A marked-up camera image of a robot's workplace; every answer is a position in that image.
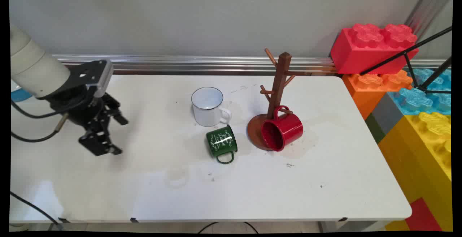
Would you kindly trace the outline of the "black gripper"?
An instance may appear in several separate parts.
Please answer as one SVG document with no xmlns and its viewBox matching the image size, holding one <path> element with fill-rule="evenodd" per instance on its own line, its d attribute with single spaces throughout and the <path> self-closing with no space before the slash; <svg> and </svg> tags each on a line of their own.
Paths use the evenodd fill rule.
<svg viewBox="0 0 462 237">
<path fill-rule="evenodd" d="M 129 121 L 123 117 L 120 111 L 120 102 L 110 94 L 105 93 L 102 97 L 87 99 L 88 89 L 86 85 L 79 85 L 68 90 L 59 90 L 46 96 L 46 101 L 55 111 L 69 108 L 68 119 L 76 125 L 82 126 L 85 133 L 79 138 L 79 143 L 95 156 L 105 154 L 119 155 L 123 151 L 110 139 L 108 130 L 109 117 L 113 117 L 120 125 L 127 125 Z"/>
</svg>

